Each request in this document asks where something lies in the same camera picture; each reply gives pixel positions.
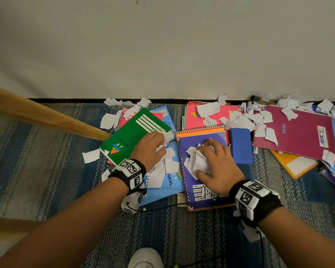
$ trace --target blue carpet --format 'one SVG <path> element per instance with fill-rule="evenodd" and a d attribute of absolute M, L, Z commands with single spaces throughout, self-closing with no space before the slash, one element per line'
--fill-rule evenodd
<path fill-rule="evenodd" d="M 94 103 L 45 104 L 59 112 L 99 127 L 104 113 L 119 106 Z M 150 105 L 151 109 L 162 106 Z M 167 105 L 177 130 L 184 105 Z M 99 184 L 111 168 L 101 156 L 84 164 L 82 152 L 98 148 L 100 141 L 57 132 L 0 117 L 0 217 L 46 220 Z M 335 240 L 335 188 L 315 169 L 298 180 L 280 167 L 268 150 L 254 155 L 254 164 L 241 166 L 246 177 L 258 179 L 281 195 L 282 203 L 308 225 Z M 176 202 L 171 196 L 147 209 Z M 235 208 L 222 209 L 232 216 Z M 189 264 L 223 255 L 197 267 L 260 267 L 260 244 L 249 243 L 214 210 L 189 213 L 172 207 L 131 215 L 118 212 L 84 267 L 126 267 L 139 248 L 156 249 L 165 267 Z M 12 242 L 0 243 L 0 256 Z M 264 239 L 265 267 L 284 267 L 271 244 Z"/>

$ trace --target green notebook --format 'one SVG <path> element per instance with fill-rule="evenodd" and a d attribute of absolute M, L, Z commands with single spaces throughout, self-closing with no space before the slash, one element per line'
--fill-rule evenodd
<path fill-rule="evenodd" d="M 140 139 L 153 131 L 168 132 L 171 128 L 142 108 L 124 126 L 99 146 L 101 152 L 115 165 L 128 159 Z"/>

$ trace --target hand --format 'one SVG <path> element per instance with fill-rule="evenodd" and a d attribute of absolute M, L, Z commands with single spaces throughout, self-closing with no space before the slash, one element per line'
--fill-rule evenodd
<path fill-rule="evenodd" d="M 156 148 L 163 144 L 164 135 L 162 133 L 156 131 L 148 133 L 136 145 L 130 158 L 140 161 L 145 166 L 146 171 L 150 171 L 166 153 L 164 147 L 156 152 Z"/>
<path fill-rule="evenodd" d="M 205 155 L 211 174 L 201 170 L 196 170 L 195 174 L 210 190 L 228 196 L 232 186 L 245 179 L 228 146 L 222 146 L 219 141 L 209 139 L 197 149 Z"/>

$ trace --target wristband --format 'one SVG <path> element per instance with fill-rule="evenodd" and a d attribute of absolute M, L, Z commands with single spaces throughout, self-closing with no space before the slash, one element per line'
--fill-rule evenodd
<path fill-rule="evenodd" d="M 279 194 L 256 180 L 237 182 L 229 195 L 236 198 L 236 207 L 241 215 L 254 224 L 262 221 L 276 208 L 283 207 Z"/>
<path fill-rule="evenodd" d="M 127 159 L 117 165 L 108 177 L 116 177 L 124 181 L 129 188 L 127 195 L 130 195 L 139 190 L 145 174 L 146 168 L 140 161 Z"/>

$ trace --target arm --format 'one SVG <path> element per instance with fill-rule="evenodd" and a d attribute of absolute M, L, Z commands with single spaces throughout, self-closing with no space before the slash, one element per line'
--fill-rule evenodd
<path fill-rule="evenodd" d="M 211 174 L 197 170 L 196 175 L 211 190 L 229 195 L 232 186 L 245 179 L 229 147 L 210 139 L 198 149 L 207 158 Z M 285 208 L 275 209 L 258 226 L 288 267 L 335 267 L 335 243 Z"/>
<path fill-rule="evenodd" d="M 163 134 L 147 134 L 132 158 L 147 170 L 159 162 L 165 149 Z M 114 177 L 70 204 L 11 248 L 0 258 L 1 267 L 79 267 L 98 244 L 129 189 Z"/>

